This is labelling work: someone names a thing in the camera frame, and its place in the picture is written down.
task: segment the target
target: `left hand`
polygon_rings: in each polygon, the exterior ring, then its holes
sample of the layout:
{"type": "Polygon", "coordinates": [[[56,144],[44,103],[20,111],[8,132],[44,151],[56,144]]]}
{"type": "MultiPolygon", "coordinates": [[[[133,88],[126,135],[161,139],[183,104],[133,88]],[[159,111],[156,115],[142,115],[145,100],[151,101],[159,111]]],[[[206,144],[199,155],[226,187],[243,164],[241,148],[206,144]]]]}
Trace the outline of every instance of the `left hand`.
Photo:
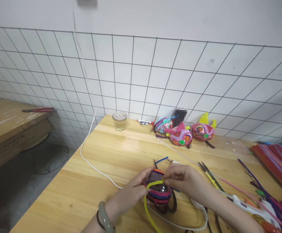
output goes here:
{"type": "Polygon", "coordinates": [[[105,204],[108,217],[113,224],[121,215],[134,207],[142,197],[147,195],[147,189],[141,182],[154,168],[149,167],[142,170],[105,204]]]}

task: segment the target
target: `hand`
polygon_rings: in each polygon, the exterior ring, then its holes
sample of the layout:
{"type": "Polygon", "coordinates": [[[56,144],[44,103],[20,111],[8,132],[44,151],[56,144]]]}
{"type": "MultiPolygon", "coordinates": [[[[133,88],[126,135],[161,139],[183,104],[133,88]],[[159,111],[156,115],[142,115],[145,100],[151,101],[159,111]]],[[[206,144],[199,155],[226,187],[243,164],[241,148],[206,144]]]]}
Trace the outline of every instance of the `hand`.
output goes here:
{"type": "Polygon", "coordinates": [[[107,215],[112,224],[115,224],[121,215],[134,207],[142,197],[147,195],[147,189],[141,182],[154,168],[149,167],[141,171],[105,204],[107,215]]]}
{"type": "Polygon", "coordinates": [[[165,172],[164,183],[207,207],[209,207],[209,202],[219,194],[189,165],[170,165],[165,172]]]}

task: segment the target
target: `white tiled wall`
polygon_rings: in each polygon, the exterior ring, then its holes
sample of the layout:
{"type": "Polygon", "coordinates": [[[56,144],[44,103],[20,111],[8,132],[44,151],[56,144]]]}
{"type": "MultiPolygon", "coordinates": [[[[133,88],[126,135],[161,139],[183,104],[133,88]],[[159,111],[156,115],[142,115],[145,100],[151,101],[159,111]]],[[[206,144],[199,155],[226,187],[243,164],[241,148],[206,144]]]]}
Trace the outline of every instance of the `white tiled wall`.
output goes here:
{"type": "Polygon", "coordinates": [[[218,135],[282,139],[282,48],[0,28],[0,97],[52,106],[52,140],[78,147],[105,114],[204,112],[218,135]]]}

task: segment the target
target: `white wall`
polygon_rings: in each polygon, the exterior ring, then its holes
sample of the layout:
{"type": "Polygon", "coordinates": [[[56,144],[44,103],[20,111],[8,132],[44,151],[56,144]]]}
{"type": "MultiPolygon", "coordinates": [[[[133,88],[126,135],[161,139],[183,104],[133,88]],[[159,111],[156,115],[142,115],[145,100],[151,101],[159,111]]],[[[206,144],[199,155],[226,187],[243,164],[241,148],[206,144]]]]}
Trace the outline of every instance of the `white wall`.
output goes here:
{"type": "MultiPolygon", "coordinates": [[[[282,0],[87,1],[79,32],[282,46],[282,0]]],[[[0,0],[0,27],[71,31],[71,1],[0,0]]]]}

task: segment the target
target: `bangle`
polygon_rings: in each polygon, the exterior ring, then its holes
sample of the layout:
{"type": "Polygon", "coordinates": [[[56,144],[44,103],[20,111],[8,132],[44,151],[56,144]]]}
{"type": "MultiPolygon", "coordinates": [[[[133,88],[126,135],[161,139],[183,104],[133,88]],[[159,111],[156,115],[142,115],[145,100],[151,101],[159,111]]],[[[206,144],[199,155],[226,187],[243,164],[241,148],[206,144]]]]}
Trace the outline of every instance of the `bangle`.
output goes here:
{"type": "Polygon", "coordinates": [[[99,203],[99,211],[98,211],[98,214],[102,220],[102,225],[104,226],[104,230],[106,233],[115,233],[115,227],[112,227],[112,224],[111,224],[111,221],[110,219],[108,218],[108,215],[106,213],[106,210],[105,210],[105,206],[104,206],[104,201],[101,201],[99,203]]]}
{"type": "Polygon", "coordinates": [[[104,226],[102,225],[102,223],[100,222],[100,219],[99,219],[99,211],[97,211],[96,213],[96,220],[98,221],[98,224],[100,225],[100,227],[105,230],[104,226]]]}

